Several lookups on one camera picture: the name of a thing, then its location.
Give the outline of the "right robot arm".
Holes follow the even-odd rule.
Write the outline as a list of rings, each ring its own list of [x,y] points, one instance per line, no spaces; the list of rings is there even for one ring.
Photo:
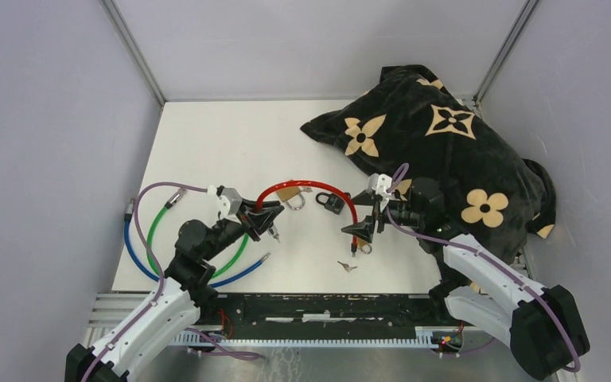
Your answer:
[[[581,369],[590,342],[574,296],[561,285],[547,287],[522,275],[485,249],[447,215],[436,181],[416,178],[401,194],[390,176],[373,174],[367,188],[346,202],[371,212],[344,233],[371,243],[389,224],[454,272],[430,291],[427,312],[433,322],[457,319],[476,326],[506,345],[536,380]]]

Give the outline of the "small brass padlock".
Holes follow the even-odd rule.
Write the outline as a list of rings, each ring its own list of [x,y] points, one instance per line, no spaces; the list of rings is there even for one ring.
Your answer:
[[[358,239],[357,250],[365,255],[369,255],[372,253],[372,245],[362,239]]]

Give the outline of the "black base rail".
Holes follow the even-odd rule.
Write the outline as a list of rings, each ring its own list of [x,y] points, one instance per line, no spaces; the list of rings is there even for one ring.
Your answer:
[[[486,339],[427,294],[221,292],[202,308],[194,326],[233,341],[372,342],[416,340],[425,334],[432,345],[458,330],[470,342]]]

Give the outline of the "small padlock keys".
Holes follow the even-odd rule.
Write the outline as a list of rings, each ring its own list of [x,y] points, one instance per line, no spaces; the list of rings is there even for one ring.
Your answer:
[[[342,263],[341,261],[338,261],[337,263],[340,264],[343,267],[343,269],[346,272],[348,272],[348,273],[350,273],[351,271],[357,269],[357,266],[351,266],[351,265],[349,265],[347,263]]]

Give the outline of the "red cable lock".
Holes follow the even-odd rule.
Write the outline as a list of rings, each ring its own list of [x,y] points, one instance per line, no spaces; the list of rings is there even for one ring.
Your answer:
[[[272,193],[276,193],[277,191],[279,191],[281,189],[286,189],[286,188],[291,188],[291,187],[300,187],[300,186],[307,186],[307,187],[311,187],[311,188],[315,188],[315,189],[321,189],[321,190],[329,191],[330,193],[335,194],[336,196],[341,198],[345,202],[345,204],[348,206],[348,210],[351,213],[352,222],[354,224],[360,222],[358,214],[357,214],[357,211],[356,211],[356,206],[353,204],[352,198],[350,196],[347,196],[343,191],[341,191],[337,187],[335,187],[333,185],[329,185],[329,184],[321,182],[321,181],[288,180],[288,181],[283,181],[283,182],[279,182],[279,183],[277,183],[275,185],[272,185],[272,186],[268,187],[267,189],[263,190],[259,194],[259,197],[255,201],[255,207],[253,208],[253,211],[254,212],[260,212],[263,209],[263,202]]]

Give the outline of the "black floral blanket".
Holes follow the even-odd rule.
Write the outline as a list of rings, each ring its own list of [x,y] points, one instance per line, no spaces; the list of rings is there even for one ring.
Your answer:
[[[419,178],[436,181],[448,216],[504,261],[530,234],[547,238],[555,226],[546,169],[523,158],[424,65],[383,68],[375,87],[302,132],[368,175],[408,164],[402,197]]]

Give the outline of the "large brass padlock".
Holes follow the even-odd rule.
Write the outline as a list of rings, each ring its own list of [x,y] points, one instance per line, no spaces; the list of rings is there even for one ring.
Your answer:
[[[288,209],[293,211],[302,209],[306,204],[306,200],[299,186],[284,187],[277,190],[275,194]]]

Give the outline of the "black padlock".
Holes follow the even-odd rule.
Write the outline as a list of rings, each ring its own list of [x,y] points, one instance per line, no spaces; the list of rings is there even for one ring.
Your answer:
[[[336,215],[340,215],[344,207],[346,206],[345,200],[335,193],[318,193],[315,197],[315,201],[321,205],[325,210],[332,212]]]

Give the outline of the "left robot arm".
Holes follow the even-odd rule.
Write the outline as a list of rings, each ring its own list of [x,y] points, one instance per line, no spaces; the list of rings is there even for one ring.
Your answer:
[[[229,203],[233,220],[221,217],[213,226],[200,220],[183,223],[158,286],[107,335],[89,347],[72,348],[64,380],[134,381],[178,334],[216,318],[218,293],[209,284],[216,269],[210,260],[244,236],[258,241],[285,209],[278,201]]]

